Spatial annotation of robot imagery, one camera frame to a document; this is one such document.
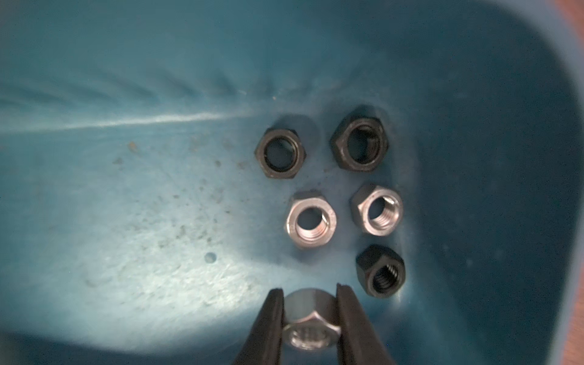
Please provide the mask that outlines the silver nut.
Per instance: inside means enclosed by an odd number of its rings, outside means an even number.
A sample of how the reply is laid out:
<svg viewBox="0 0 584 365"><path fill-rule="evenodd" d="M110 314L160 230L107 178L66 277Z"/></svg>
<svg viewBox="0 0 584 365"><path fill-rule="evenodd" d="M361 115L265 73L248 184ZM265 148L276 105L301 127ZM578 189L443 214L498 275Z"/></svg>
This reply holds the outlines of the silver nut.
<svg viewBox="0 0 584 365"><path fill-rule="evenodd" d="M296 290L284 297L283 322L283 342L299 351L331 348L342 335L336 297L316 288Z"/></svg>
<svg viewBox="0 0 584 365"><path fill-rule="evenodd" d="M284 229L297 247L325 246L336 228L336 212L321 192L311 190L292 196Z"/></svg>
<svg viewBox="0 0 584 365"><path fill-rule="evenodd" d="M354 223L366 234L386 237L397 228L404 214L400 195L384 186L366 183L350 199Z"/></svg>

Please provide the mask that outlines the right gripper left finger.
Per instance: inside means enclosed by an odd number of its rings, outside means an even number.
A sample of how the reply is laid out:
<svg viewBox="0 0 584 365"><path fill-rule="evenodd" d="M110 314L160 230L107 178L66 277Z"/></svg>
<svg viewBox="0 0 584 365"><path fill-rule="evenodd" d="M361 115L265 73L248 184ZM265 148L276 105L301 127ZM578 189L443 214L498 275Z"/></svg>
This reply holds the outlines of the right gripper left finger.
<svg viewBox="0 0 584 365"><path fill-rule="evenodd" d="M233 365L278 365L281 363L284 292L270 290Z"/></svg>

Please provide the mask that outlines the black nut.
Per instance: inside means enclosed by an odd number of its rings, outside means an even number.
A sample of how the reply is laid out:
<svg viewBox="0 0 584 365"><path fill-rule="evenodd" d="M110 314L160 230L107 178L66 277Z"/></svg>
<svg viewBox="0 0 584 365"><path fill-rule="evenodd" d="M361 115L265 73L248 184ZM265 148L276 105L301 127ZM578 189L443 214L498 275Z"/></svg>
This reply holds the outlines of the black nut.
<svg viewBox="0 0 584 365"><path fill-rule="evenodd" d="M293 179L306 157L301 139L293 129L267 129L255 149L262 171L272 179Z"/></svg>
<svg viewBox="0 0 584 365"><path fill-rule="evenodd" d="M355 261L358 281L371 297L388 298L405 283L405 262L387 246L372 244Z"/></svg>
<svg viewBox="0 0 584 365"><path fill-rule="evenodd" d="M340 168L368 173L382 164L389 149L389 138L379 119L353 116L339 124L330 145Z"/></svg>

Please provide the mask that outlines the teal plastic storage box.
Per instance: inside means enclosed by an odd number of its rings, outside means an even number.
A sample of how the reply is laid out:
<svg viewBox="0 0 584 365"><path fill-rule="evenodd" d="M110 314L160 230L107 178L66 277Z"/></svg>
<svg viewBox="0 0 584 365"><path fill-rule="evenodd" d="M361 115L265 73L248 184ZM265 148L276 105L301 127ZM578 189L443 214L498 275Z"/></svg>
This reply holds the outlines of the teal plastic storage box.
<svg viewBox="0 0 584 365"><path fill-rule="evenodd" d="M330 140L377 118L382 164ZM293 129L293 179L255 157ZM397 192L386 237L353 221ZM284 229L295 193L337 215ZM367 295L356 258L405 262ZM556 364L583 261L583 39L553 1L3 1L1 344L28 364L228 364L274 287L348 284L399 364Z"/></svg>

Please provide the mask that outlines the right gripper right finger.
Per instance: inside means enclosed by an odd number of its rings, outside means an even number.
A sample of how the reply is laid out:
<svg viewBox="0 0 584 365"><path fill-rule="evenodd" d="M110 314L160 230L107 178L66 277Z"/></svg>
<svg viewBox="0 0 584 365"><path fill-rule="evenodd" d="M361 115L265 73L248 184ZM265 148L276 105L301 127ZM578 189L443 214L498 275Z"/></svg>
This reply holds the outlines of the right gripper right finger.
<svg viewBox="0 0 584 365"><path fill-rule="evenodd" d="M337 284L336 298L342 330L337 345L339 364L394 365L353 289Z"/></svg>

